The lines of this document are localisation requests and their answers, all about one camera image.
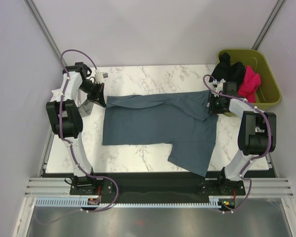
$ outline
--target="pink cloth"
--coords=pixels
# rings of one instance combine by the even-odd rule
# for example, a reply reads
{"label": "pink cloth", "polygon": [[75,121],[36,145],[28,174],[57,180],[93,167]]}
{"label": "pink cloth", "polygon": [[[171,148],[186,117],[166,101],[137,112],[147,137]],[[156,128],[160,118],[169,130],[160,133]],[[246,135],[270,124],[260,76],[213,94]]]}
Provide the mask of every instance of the pink cloth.
{"label": "pink cloth", "polygon": [[250,103],[255,103],[255,93],[260,85],[260,75],[255,73],[250,66],[247,66],[243,83],[238,90],[238,95],[245,97]]}

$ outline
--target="gray floor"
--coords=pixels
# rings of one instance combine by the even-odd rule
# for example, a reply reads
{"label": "gray floor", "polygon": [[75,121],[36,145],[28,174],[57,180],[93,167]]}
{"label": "gray floor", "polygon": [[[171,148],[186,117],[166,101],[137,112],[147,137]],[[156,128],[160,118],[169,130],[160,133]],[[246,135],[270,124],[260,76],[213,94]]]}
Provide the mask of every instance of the gray floor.
{"label": "gray floor", "polygon": [[[36,207],[52,221],[72,208]],[[29,237],[291,237],[280,199],[248,200],[234,214],[202,208],[112,208],[77,212],[41,226],[32,220]]]}

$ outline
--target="marble table surface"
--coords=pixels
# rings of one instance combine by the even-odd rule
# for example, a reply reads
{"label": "marble table surface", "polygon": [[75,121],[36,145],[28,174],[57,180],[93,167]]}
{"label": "marble table surface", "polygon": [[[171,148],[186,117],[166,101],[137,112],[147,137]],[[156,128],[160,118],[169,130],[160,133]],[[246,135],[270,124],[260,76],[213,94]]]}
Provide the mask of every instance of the marble table surface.
{"label": "marble table surface", "polygon": [[[103,67],[107,72],[105,96],[158,94],[202,91],[203,76],[214,65]],[[102,146],[105,109],[93,106],[91,115],[83,118],[82,141],[95,172],[171,172],[186,171],[167,161],[172,145]],[[240,127],[238,117],[219,115],[216,145],[208,170],[220,171],[228,165],[238,150]],[[256,161],[251,170],[267,170],[265,158]],[[72,173],[73,166],[63,142],[54,136],[46,173]]]}

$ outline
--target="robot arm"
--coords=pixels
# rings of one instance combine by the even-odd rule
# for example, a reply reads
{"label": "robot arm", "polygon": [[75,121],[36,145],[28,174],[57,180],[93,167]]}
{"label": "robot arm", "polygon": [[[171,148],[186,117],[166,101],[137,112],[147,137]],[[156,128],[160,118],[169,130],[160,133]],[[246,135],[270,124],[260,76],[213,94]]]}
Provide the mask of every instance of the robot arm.
{"label": "robot arm", "polygon": [[[80,164],[82,169],[86,171],[88,174],[92,174],[92,166],[89,163],[87,156],[85,154],[85,150],[82,143],[81,132],[83,129],[83,123],[81,115],[78,111],[78,108],[74,102],[74,99],[77,96],[78,90],[81,89],[87,93],[87,100],[98,104],[102,107],[105,107],[104,101],[104,83],[96,83],[95,81],[102,80],[103,78],[107,78],[107,73],[100,73],[96,70],[95,73],[95,81],[87,79],[88,71],[90,69],[83,63],[76,63],[74,66],[67,67],[67,70],[70,74],[70,81],[66,87],[66,92],[64,95],[63,102],[63,136],[66,140],[69,140],[72,143],[72,149],[74,150],[75,158],[77,162]],[[61,91],[65,86],[67,81],[67,74],[63,71],[64,80],[61,86]],[[48,117],[51,123],[52,130],[55,134],[57,134],[60,138],[59,132],[59,104],[61,100],[61,95],[59,94],[56,97],[55,101],[48,102],[46,104],[46,109],[48,113]],[[68,153],[70,155],[71,161],[74,167],[74,175],[76,177],[85,177],[85,174],[77,167],[74,162],[74,158],[72,156],[72,152],[70,150],[70,144],[64,141],[64,144],[67,147]]]}
{"label": "robot arm", "polygon": [[[214,82],[213,86],[218,93],[238,97],[235,82],[223,81],[219,84]],[[256,159],[251,160],[251,158],[257,155],[261,156],[267,150],[269,135],[272,141],[269,152],[274,151],[276,146],[276,115],[274,113],[261,111],[270,124],[271,134],[268,134],[262,115],[243,100],[232,99],[211,93],[209,101],[210,113],[223,114],[232,112],[241,118],[238,135],[239,150],[230,164],[222,171],[225,179],[239,181],[241,180],[241,175],[244,176],[247,170],[256,161]]]}

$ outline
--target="gray t-shirt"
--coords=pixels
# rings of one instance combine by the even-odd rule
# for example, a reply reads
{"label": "gray t-shirt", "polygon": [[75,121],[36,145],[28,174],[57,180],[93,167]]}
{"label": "gray t-shirt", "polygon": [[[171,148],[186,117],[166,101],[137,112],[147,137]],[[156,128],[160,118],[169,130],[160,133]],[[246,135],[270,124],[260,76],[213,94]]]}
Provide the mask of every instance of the gray t-shirt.
{"label": "gray t-shirt", "polygon": [[205,176],[216,141],[209,91],[108,96],[103,145],[172,144],[168,161]]}

